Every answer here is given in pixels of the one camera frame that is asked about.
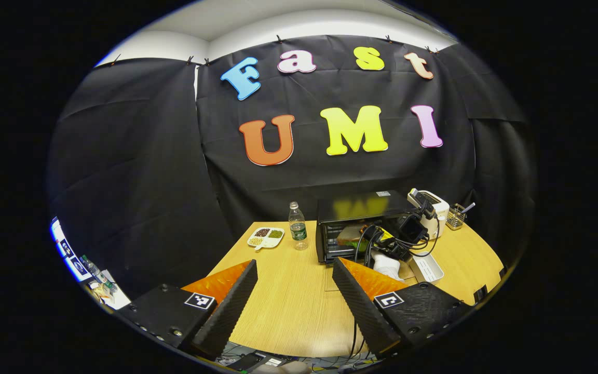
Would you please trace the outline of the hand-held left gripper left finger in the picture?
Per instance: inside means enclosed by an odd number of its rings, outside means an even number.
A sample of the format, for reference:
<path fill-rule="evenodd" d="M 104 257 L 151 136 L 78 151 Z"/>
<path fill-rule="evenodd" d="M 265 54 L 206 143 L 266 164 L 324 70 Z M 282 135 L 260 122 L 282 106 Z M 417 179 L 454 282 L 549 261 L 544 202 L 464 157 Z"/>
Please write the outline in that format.
<path fill-rule="evenodd" d="M 256 261 L 245 261 L 185 287 L 157 286 L 120 308 L 118 317 L 177 350 L 216 359 L 256 282 Z"/>

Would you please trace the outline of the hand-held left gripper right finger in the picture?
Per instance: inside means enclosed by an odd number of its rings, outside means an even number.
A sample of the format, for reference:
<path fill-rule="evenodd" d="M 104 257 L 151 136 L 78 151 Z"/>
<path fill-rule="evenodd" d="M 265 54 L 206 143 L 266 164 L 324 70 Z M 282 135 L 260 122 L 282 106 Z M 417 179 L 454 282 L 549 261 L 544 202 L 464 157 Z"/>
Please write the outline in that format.
<path fill-rule="evenodd" d="M 474 310 L 434 284 L 408 286 L 347 259 L 334 261 L 332 277 L 379 358 L 427 345 Z"/>

